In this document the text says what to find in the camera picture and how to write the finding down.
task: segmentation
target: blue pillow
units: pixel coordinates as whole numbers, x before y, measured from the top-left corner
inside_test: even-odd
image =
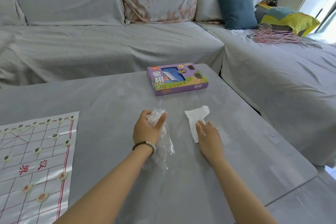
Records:
[[[258,26],[253,0],[218,0],[226,29],[252,29]]]

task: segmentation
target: chinese chess board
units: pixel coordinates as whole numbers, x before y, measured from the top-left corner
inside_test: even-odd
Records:
[[[51,224],[67,210],[78,115],[0,126],[0,224]]]

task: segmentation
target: bracelet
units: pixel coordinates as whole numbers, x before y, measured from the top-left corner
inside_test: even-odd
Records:
[[[150,156],[152,156],[154,154],[154,152],[156,151],[156,147],[154,144],[152,144],[151,142],[149,141],[142,141],[142,142],[139,142],[139,143],[136,143],[133,148],[132,148],[132,151],[134,151],[134,149],[138,146],[138,145],[141,145],[141,144],[148,144],[149,146],[151,146],[153,148],[153,152]]]

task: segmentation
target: napkin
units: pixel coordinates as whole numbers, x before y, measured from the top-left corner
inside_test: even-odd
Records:
[[[197,108],[191,111],[184,111],[189,119],[190,131],[195,143],[198,143],[198,135],[196,131],[196,122],[198,120],[204,121],[204,118],[210,113],[209,107],[203,105],[201,108]]]

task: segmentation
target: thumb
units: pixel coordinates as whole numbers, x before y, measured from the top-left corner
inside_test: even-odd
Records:
[[[157,129],[161,129],[162,125],[165,123],[166,121],[166,117],[167,117],[167,113],[163,113],[163,115],[161,115],[160,119],[157,121],[155,128]]]
[[[197,131],[197,135],[198,135],[198,140],[204,139],[203,129],[198,122],[196,122],[196,131]]]

